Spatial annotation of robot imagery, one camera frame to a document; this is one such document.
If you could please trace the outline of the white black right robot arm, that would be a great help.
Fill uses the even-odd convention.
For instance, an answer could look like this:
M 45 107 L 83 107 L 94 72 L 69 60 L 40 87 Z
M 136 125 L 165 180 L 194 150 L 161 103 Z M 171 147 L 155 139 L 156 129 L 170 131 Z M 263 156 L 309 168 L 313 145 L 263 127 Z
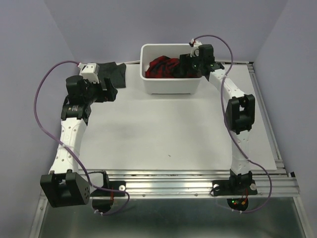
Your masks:
M 255 122 L 255 97 L 245 94 L 228 77 L 229 71 L 215 61 L 213 46 L 190 43 L 191 52 L 180 55 L 181 75 L 199 73 L 220 92 L 225 127 L 232 141 L 232 162 L 228 179 L 212 181 L 212 196 L 240 195 L 250 189 L 253 175 L 246 155 Z

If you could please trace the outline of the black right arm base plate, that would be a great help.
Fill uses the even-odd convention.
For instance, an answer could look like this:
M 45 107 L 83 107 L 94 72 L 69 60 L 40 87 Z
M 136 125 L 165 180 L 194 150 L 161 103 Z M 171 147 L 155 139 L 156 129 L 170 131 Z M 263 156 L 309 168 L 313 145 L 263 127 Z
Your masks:
M 211 196 L 226 197 L 229 208 L 241 213 L 247 211 L 249 206 L 249 196 L 258 194 L 254 180 L 247 184 L 231 186 L 228 179 L 217 179 L 212 180 L 211 184 Z

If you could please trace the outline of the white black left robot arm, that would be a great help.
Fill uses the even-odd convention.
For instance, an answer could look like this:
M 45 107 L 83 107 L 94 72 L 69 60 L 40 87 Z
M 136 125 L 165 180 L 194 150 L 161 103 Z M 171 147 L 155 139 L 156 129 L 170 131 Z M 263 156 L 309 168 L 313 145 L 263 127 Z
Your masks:
M 51 207 L 86 205 L 90 198 L 89 180 L 79 175 L 81 142 L 88 126 L 92 103 L 113 102 L 117 90 L 108 78 L 97 83 L 75 75 L 66 79 L 67 96 L 61 111 L 61 135 L 53 165 L 42 175 L 40 186 Z

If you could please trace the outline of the red black plaid skirt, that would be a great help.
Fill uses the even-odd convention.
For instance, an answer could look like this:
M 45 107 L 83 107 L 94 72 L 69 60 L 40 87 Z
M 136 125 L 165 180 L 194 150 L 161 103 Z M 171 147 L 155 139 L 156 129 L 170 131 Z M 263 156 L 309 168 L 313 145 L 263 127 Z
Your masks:
M 180 71 L 180 60 L 160 56 L 149 63 L 145 72 L 146 78 L 182 78 Z

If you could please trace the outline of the grey polka dot skirt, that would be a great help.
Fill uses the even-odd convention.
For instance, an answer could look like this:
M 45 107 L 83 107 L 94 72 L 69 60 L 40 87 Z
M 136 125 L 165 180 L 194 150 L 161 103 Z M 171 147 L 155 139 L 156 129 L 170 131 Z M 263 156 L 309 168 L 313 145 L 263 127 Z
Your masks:
M 116 64 L 116 62 L 99 63 L 99 79 L 108 78 L 116 89 L 126 87 L 125 73 L 126 64 Z

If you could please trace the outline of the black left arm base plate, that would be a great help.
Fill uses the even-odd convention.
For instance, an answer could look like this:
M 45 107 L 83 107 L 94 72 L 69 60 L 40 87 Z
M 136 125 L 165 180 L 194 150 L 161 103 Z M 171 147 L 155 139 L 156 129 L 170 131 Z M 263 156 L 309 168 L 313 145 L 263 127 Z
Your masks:
M 94 212 L 100 215 L 115 213 L 112 211 L 115 208 L 115 199 L 125 197 L 126 182 L 123 180 L 105 181 L 102 188 L 103 190 L 96 189 L 91 193 Z

